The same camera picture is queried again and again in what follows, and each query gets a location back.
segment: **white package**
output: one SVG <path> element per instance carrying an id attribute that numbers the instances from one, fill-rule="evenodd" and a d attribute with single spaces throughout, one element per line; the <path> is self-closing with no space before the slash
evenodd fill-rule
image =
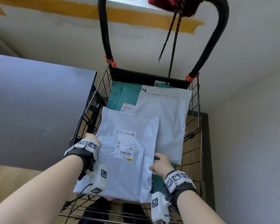
<path id="1" fill-rule="evenodd" d="M 95 166 L 104 164 L 107 167 L 107 181 L 106 189 L 98 196 L 151 202 L 152 171 L 148 167 L 153 165 L 159 120 L 156 116 L 103 107 L 96 134 L 102 147 Z M 77 182 L 74 192 L 81 192 L 87 184 L 89 176 L 86 175 Z M 93 194 L 87 188 L 84 193 Z"/>
<path id="2" fill-rule="evenodd" d="M 182 163 L 182 149 L 192 91 L 179 88 L 142 86 L 134 113 L 160 117 L 156 153 Z"/>

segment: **gray table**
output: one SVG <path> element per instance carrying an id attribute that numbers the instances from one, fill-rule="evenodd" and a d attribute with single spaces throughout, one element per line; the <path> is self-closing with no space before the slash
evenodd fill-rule
<path id="1" fill-rule="evenodd" d="M 96 72 L 0 55 L 0 165 L 45 170 L 63 158 Z"/>

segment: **metal wire mesh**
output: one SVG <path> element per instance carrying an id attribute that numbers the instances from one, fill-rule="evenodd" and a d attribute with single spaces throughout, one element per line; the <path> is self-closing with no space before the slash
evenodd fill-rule
<path id="1" fill-rule="evenodd" d="M 108 71 L 108 67 L 105 69 L 103 76 L 97 87 L 92 87 L 89 102 L 85 107 L 83 116 L 79 120 L 78 127 L 75 131 L 75 135 L 70 141 L 70 146 L 77 143 L 79 140 L 85 137 L 85 133 L 93 127 L 94 134 L 101 123 L 101 110 L 103 106 L 106 106 L 109 95 L 111 92 L 112 78 Z M 184 137 L 184 147 L 181 165 L 175 165 L 175 169 L 185 172 L 194 182 L 198 194 L 202 196 L 202 150 L 201 150 L 201 131 L 200 131 L 200 105 L 199 105 L 199 79 L 195 79 L 195 83 L 191 83 L 190 88 L 192 98 L 190 101 L 190 107 L 186 119 L 186 129 Z M 91 122 L 94 115 L 97 115 L 96 122 Z M 133 206 L 140 206 L 134 202 L 127 202 L 123 200 L 113 200 L 110 202 L 108 209 L 99 209 L 94 205 L 99 196 L 89 196 L 78 194 L 71 200 L 68 200 L 63 209 L 60 212 L 60 216 L 66 217 L 65 223 L 78 223 L 79 220 L 98 221 L 103 223 L 133 223 L 143 224 L 152 223 L 151 221 L 151 205 L 142 204 L 143 213 L 135 212 L 123 212 L 124 203 L 132 203 Z M 87 212 L 91 212 L 93 215 L 85 215 Z M 170 223 L 182 223 L 182 219 L 178 214 L 170 214 Z"/>

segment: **floor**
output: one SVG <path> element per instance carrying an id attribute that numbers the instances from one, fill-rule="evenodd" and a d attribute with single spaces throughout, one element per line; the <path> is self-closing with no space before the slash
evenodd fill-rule
<path id="1" fill-rule="evenodd" d="M 187 123 L 189 123 L 191 120 L 191 117 L 187 118 Z M 196 129 L 198 127 L 198 118 L 194 119 L 190 122 L 190 124 L 186 127 L 186 134 L 192 129 Z M 184 143 L 184 149 L 183 149 L 183 158 L 182 158 L 182 166 L 177 166 L 176 169 L 184 171 L 187 175 L 190 176 L 190 178 L 195 181 L 194 184 L 196 185 L 196 188 L 199 192 L 200 190 L 200 145 L 201 145 L 201 136 L 200 133 L 197 134 L 194 139 L 188 140 Z M 8 167 L 8 166 L 0 166 L 0 202 L 3 201 L 6 197 L 8 197 L 11 193 L 13 193 L 15 190 L 17 190 L 19 187 L 24 185 L 27 181 L 31 180 L 33 177 L 37 176 L 40 171 L 36 170 L 28 170 L 28 169 L 21 169 L 21 168 L 15 168 L 15 167 Z M 75 199 L 77 194 L 72 193 L 69 195 L 68 200 Z M 74 211 L 74 215 L 82 215 L 83 214 L 83 208 L 87 207 L 89 204 L 93 203 L 94 200 L 96 200 L 98 197 L 92 198 L 92 201 L 86 201 L 86 200 L 78 200 L 77 205 L 80 205 L 82 203 L 83 207 L 80 207 L 78 210 Z M 109 218 L 112 221 L 116 222 L 123 222 L 123 219 L 121 217 L 122 213 L 122 203 L 124 201 L 114 201 L 110 212 L 109 212 Z M 150 215 L 150 204 L 142 205 L 142 207 L 145 206 L 146 213 Z M 173 215 L 175 219 L 179 219 L 180 217 L 178 215 Z M 56 224 L 65 223 L 66 217 L 58 216 L 56 220 Z M 77 220 L 69 219 L 67 223 L 77 223 Z"/>

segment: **barcode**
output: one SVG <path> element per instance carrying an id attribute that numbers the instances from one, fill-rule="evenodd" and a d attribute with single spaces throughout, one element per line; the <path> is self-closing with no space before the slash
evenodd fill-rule
<path id="1" fill-rule="evenodd" d="M 126 155 L 129 155 L 129 156 L 131 156 L 132 154 L 131 153 L 129 153 L 129 152 L 123 152 L 123 151 L 120 151 L 120 153 L 121 154 L 126 154 Z"/>

